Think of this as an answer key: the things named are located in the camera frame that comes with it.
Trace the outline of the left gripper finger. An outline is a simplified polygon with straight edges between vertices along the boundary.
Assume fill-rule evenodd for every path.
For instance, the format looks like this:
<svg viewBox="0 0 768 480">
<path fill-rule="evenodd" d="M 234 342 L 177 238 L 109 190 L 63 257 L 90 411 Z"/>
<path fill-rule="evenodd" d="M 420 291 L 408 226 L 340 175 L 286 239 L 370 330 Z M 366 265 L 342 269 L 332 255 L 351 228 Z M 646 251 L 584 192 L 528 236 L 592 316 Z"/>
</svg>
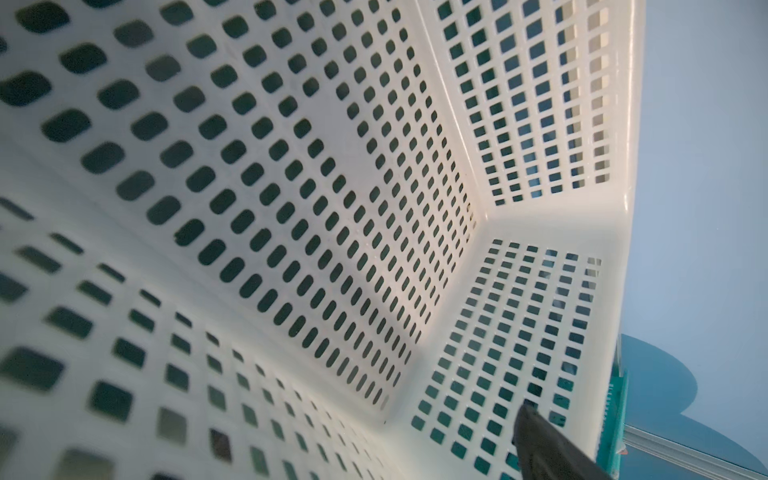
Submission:
<svg viewBox="0 0 768 480">
<path fill-rule="evenodd" d="M 609 480 L 610 476 L 531 405 L 523 404 L 513 442 L 524 480 Z"/>
</svg>

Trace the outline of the white perforated plastic basket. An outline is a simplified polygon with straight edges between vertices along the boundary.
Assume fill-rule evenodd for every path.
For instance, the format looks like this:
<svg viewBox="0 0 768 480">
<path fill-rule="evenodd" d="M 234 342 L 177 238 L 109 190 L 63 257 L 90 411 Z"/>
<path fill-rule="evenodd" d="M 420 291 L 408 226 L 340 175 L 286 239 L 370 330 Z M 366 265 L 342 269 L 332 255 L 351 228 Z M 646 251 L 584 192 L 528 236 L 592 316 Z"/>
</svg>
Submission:
<svg viewBox="0 0 768 480">
<path fill-rule="evenodd" d="M 596 463 L 644 24 L 3 2 L 2 477 L 517 479 L 523 404 Z"/>
</svg>

